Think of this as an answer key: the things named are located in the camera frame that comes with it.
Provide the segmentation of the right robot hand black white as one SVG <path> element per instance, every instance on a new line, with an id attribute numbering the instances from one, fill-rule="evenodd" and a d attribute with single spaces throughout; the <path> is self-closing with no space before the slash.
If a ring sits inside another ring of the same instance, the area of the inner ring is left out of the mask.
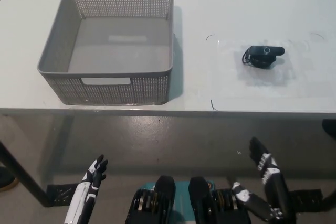
<path id="1" fill-rule="evenodd" d="M 249 151 L 260 174 L 267 200 L 252 193 L 234 179 L 230 183 L 238 203 L 267 223 L 296 223 L 289 189 L 272 153 L 256 137 L 250 139 Z"/>

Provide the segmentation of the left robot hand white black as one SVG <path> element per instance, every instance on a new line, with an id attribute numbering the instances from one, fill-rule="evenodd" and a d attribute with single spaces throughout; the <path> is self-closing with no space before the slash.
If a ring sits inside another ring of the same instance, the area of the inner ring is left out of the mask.
<path id="1" fill-rule="evenodd" d="M 106 178 L 108 160 L 100 155 L 77 185 L 64 223 L 89 223 L 101 182 Z"/>

